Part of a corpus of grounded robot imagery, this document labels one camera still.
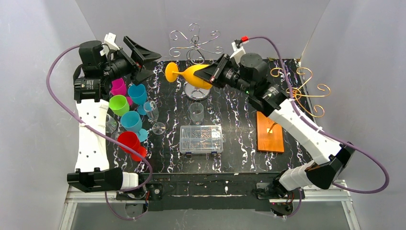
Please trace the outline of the clear glass wine glass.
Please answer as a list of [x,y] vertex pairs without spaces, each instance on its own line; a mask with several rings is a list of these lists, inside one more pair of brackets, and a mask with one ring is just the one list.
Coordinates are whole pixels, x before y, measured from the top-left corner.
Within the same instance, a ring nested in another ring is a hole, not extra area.
[[149,119],[153,121],[152,131],[156,135],[161,135],[165,132],[166,127],[163,123],[158,121],[159,111],[158,106],[154,101],[147,101],[143,105],[144,111]]
[[106,133],[113,133],[117,130],[118,124],[117,121],[109,114],[106,115],[106,122],[105,122],[105,131]]

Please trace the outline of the green plastic wine glass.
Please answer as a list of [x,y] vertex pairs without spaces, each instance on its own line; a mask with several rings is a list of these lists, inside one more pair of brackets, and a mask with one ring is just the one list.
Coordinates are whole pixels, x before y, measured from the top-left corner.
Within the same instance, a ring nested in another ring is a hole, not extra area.
[[115,95],[109,100],[109,108],[117,116],[123,116],[125,113],[130,111],[130,106],[128,100],[123,95]]

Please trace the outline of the yellow plastic wine glass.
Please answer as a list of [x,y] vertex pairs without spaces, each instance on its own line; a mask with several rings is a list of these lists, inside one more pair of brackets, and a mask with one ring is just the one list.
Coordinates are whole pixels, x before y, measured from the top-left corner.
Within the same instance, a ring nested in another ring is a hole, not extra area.
[[174,82],[181,75],[188,84],[195,88],[209,90],[212,85],[203,79],[195,76],[195,72],[208,67],[208,64],[198,64],[188,67],[185,71],[180,72],[175,62],[170,62],[165,69],[165,77],[168,82]]

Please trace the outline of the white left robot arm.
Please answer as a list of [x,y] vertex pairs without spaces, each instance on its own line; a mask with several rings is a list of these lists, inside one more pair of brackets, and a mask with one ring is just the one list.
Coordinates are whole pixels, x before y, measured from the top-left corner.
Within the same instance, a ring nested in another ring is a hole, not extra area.
[[128,36],[123,41],[130,48],[127,55],[115,43],[115,34],[104,41],[92,40],[79,45],[80,64],[73,75],[74,100],[78,111],[79,149],[75,171],[67,183],[83,192],[131,190],[139,188],[137,173],[110,168],[106,153],[106,116],[112,81],[129,76],[140,84],[152,76],[143,65],[161,58]]

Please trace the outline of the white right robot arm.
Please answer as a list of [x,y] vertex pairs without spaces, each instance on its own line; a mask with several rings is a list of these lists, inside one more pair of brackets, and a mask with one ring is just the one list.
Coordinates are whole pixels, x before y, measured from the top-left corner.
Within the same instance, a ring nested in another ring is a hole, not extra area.
[[223,54],[213,64],[196,70],[194,76],[217,88],[230,86],[245,92],[248,102],[259,112],[279,124],[311,155],[312,161],[282,171],[268,186],[269,194],[285,196],[308,185],[328,189],[347,166],[354,150],[322,135],[322,129],[267,75],[268,65],[256,53],[246,53],[242,45],[247,38],[233,43],[234,53]]

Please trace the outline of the red plastic wine glass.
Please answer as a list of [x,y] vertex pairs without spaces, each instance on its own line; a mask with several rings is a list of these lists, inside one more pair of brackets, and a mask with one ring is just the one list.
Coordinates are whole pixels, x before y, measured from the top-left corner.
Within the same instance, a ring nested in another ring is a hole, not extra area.
[[[146,155],[147,155],[147,150],[146,150],[145,147],[143,147],[143,146],[141,145],[140,140],[138,139],[136,133],[131,132],[131,131],[123,132],[123,133],[121,133],[121,134],[118,136],[117,141],[120,142],[120,143],[122,143],[122,144],[124,144],[124,145],[126,145],[126,146],[128,146],[128,147],[130,147],[132,150],[134,150],[134,151],[136,151],[137,153],[139,153],[142,157],[144,157],[144,158],[146,157]],[[132,158],[134,161],[136,161],[136,162],[140,162],[140,161],[141,161],[141,158],[138,157],[136,154],[132,153],[131,151],[127,150],[127,149],[124,148],[124,147],[121,147],[121,146],[120,146],[120,148],[121,148],[124,152],[130,154],[131,158]]]

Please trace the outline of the blue plastic wine glass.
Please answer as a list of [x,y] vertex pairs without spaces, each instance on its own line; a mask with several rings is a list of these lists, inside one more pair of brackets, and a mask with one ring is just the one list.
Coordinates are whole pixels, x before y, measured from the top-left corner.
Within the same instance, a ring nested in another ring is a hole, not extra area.
[[120,119],[121,125],[127,131],[134,132],[140,142],[146,141],[148,132],[142,128],[142,119],[136,111],[126,112]]
[[128,95],[132,101],[138,105],[137,112],[140,115],[146,115],[144,103],[147,101],[147,91],[143,84],[131,85],[128,89]]

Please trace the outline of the pink plastic wine glass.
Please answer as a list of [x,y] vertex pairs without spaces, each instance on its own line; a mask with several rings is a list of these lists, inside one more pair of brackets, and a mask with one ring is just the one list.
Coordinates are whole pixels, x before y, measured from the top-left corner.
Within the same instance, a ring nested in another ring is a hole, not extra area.
[[132,99],[129,96],[127,96],[127,86],[123,78],[119,78],[112,81],[110,93],[113,96],[123,95],[127,99],[129,106],[133,104]]

